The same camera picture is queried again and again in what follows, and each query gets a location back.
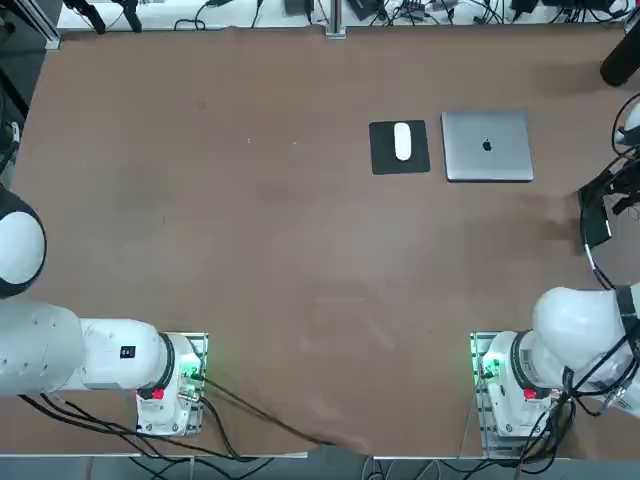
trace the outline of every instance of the black mouse pad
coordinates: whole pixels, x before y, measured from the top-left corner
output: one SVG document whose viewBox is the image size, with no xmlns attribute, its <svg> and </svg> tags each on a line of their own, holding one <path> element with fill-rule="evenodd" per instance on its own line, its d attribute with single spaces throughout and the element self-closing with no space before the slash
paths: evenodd
<svg viewBox="0 0 640 480">
<path fill-rule="evenodd" d="M 406 123 L 411 130 L 411 156 L 401 161 L 396 157 L 393 127 Z M 372 122 L 369 124 L 371 146 L 371 168 L 375 175 L 390 173 L 421 173 L 431 170 L 427 148 L 427 128 L 423 120 L 397 120 L 394 122 Z"/>
</svg>

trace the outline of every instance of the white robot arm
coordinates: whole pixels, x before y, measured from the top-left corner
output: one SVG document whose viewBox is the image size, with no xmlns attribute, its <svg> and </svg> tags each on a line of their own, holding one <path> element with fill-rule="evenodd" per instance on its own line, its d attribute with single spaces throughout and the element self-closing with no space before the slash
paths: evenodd
<svg viewBox="0 0 640 480">
<path fill-rule="evenodd" d="M 499 333 L 482 362 L 498 434 L 528 436 L 551 405 L 552 393 L 563 391 L 564 374 L 571 371 L 575 385 L 589 373 L 637 324 L 633 317 L 639 308 L 640 284 L 616 291 L 554 288 L 538 300 L 533 330 Z M 629 318 L 626 325 L 624 316 Z M 619 382 L 607 395 L 594 398 L 605 408 L 614 405 L 640 417 L 632 345 L 633 337 L 624 341 L 579 391 L 599 392 Z"/>
<path fill-rule="evenodd" d="M 65 308 L 6 299 L 38 277 L 46 247 L 35 211 L 0 187 L 0 395 L 135 390 L 138 428 L 195 433 L 199 382 L 191 374 L 203 365 L 187 337 L 136 320 L 79 319 Z"/>
</svg>

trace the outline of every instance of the laptop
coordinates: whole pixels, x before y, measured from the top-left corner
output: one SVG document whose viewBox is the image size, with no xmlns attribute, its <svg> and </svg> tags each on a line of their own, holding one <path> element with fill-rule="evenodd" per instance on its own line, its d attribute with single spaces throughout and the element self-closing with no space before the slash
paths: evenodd
<svg viewBox="0 0 640 480">
<path fill-rule="evenodd" d="M 442 137 L 452 182 L 533 180 L 523 112 L 444 112 Z"/>
</svg>

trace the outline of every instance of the tabletop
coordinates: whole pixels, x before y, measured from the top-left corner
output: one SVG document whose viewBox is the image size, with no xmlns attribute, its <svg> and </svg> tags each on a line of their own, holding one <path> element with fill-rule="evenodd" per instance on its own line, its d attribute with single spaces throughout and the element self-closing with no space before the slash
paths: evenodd
<svg viewBox="0 0 640 480">
<path fill-rule="evenodd" d="M 67 40 L 47 54 L 14 182 L 49 240 L 28 296 L 208 332 L 210 375 L 346 448 L 481 455 L 469 333 L 529 328 L 547 289 L 596 287 L 573 195 L 611 159 L 631 94 L 598 75 L 620 38 L 504 26 Z M 448 183 L 439 115 L 452 109 L 526 111 L 535 180 Z M 374 176 L 368 124 L 408 119 L 426 122 L 431 172 Z M 601 250 L 619 281 L 640 271 L 628 241 Z M 130 393 L 69 396 L 134 420 Z M 2 407 L 3 453 L 130 451 Z M 219 409 L 239 451 L 310 448 Z M 212 423 L 193 441 L 222 450 Z M 568 455 L 637 458 L 638 441 L 631 417 L 579 415 Z"/>
</svg>

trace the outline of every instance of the computer mouse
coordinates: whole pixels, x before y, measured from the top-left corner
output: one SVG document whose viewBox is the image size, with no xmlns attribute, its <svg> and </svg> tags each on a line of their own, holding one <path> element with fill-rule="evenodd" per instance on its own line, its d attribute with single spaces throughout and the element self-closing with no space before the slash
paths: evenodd
<svg viewBox="0 0 640 480">
<path fill-rule="evenodd" d="M 396 148 L 396 158 L 405 162 L 411 158 L 411 129 L 404 122 L 393 126 L 393 138 Z"/>
</svg>

